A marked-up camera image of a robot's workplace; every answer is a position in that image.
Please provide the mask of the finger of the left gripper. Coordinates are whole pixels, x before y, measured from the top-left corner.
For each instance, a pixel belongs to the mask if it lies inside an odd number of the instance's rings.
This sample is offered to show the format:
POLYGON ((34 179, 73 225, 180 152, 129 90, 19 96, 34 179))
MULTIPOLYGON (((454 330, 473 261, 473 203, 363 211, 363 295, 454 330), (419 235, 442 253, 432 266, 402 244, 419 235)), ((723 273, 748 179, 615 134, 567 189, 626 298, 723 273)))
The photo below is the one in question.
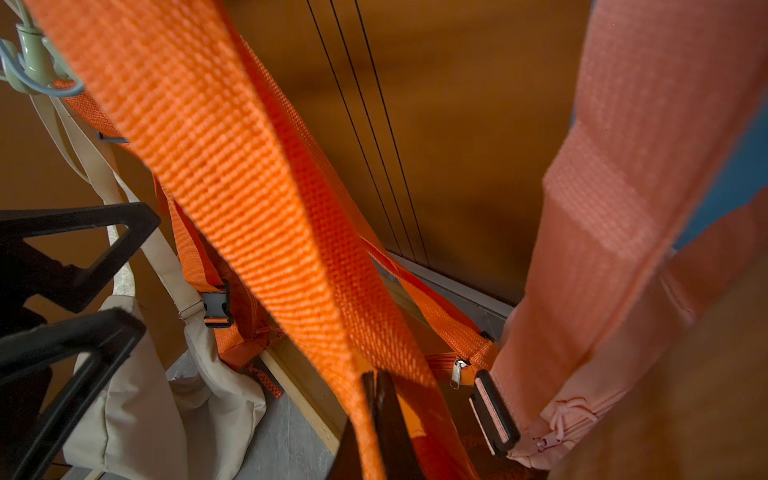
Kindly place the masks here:
POLYGON ((119 308, 1 338, 1 477, 41 479, 146 326, 119 308))
POLYGON ((158 228, 158 215, 141 202, 77 209, 1 213, 1 310, 15 312, 41 295, 83 311, 158 228), (26 243, 28 238, 123 225, 126 231, 86 268, 64 265, 26 243))

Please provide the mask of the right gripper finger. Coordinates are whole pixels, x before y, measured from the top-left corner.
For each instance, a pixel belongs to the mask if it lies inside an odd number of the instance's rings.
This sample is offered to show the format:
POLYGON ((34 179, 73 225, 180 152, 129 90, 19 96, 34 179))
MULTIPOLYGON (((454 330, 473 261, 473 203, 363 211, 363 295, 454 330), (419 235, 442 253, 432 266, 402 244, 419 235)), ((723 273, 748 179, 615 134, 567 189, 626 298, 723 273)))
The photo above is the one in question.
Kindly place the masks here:
MULTIPOLYGON (((388 372, 362 376, 387 479, 425 479, 413 448, 394 383, 388 372)), ((327 479, 362 479, 359 447, 354 427, 347 421, 327 479)))

